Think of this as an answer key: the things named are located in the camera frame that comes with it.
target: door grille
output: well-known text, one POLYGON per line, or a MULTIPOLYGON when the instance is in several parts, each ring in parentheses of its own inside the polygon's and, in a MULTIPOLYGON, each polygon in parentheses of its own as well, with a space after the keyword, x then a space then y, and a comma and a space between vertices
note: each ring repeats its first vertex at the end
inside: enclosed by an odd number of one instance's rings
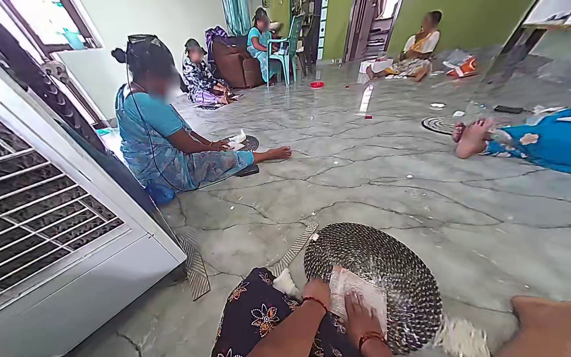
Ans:
POLYGON ((0 122, 0 296, 122 224, 0 122))

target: red bangle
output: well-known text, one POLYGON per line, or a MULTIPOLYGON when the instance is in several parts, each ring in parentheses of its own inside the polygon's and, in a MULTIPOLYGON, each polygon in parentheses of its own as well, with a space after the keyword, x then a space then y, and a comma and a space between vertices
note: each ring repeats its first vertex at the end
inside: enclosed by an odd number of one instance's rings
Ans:
POLYGON ((303 302, 306 302, 307 300, 316 301, 317 303, 321 304, 321 306, 325 309, 325 313, 327 313, 327 306, 325 306, 321 300, 315 298, 314 296, 306 296, 303 298, 303 302))
POLYGON ((363 336, 361 336, 361 339, 359 340, 359 352, 361 354, 362 354, 363 344, 367 342, 367 340, 370 340, 372 338, 376 338, 380 340, 380 342, 382 342, 384 345, 387 345, 387 341, 385 341, 385 338, 381 334, 373 331, 366 332, 363 336))

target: brown sofa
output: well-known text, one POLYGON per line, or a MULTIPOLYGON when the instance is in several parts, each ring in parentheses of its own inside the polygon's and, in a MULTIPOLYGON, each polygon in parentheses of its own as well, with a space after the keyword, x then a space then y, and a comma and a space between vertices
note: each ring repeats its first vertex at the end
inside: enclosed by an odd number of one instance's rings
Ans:
POLYGON ((234 88, 253 88, 264 84, 259 60, 246 51, 247 36, 229 38, 235 47, 226 47, 219 41, 212 43, 215 77, 224 78, 234 88))

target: black mobile phone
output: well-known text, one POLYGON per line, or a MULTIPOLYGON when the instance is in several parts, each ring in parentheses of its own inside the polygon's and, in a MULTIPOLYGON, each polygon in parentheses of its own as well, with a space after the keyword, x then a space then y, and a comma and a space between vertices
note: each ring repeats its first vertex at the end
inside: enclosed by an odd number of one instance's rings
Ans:
POLYGON ((510 113, 510 114, 521 114, 524 108, 506 107, 505 105, 498 105, 495 107, 496 112, 510 113))
POLYGON ((256 164, 253 164, 250 166, 246 166, 245 168, 242 168, 242 170, 239 170, 239 172, 237 172, 235 174, 235 176, 246 177, 246 176, 250 176, 250 175, 254 175, 254 174, 258 174, 258 173, 259 173, 259 166, 257 166, 256 164))

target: teal plastic chair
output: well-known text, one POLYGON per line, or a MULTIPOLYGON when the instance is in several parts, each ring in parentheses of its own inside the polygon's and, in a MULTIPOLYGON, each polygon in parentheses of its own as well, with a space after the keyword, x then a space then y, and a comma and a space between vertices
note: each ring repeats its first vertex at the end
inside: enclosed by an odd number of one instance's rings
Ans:
POLYGON ((283 73, 285 76, 285 84, 290 85, 290 63, 292 63, 292 69, 294 71, 294 82, 296 82, 296 44, 299 41, 299 34, 301 33, 301 26, 303 25, 303 15, 297 15, 292 19, 292 25, 290 26, 290 35, 281 39, 269 39, 268 40, 268 58, 279 60, 283 65, 283 73), (287 52, 284 55, 280 55, 272 52, 272 44, 280 44, 279 48, 283 48, 284 43, 288 43, 287 52))

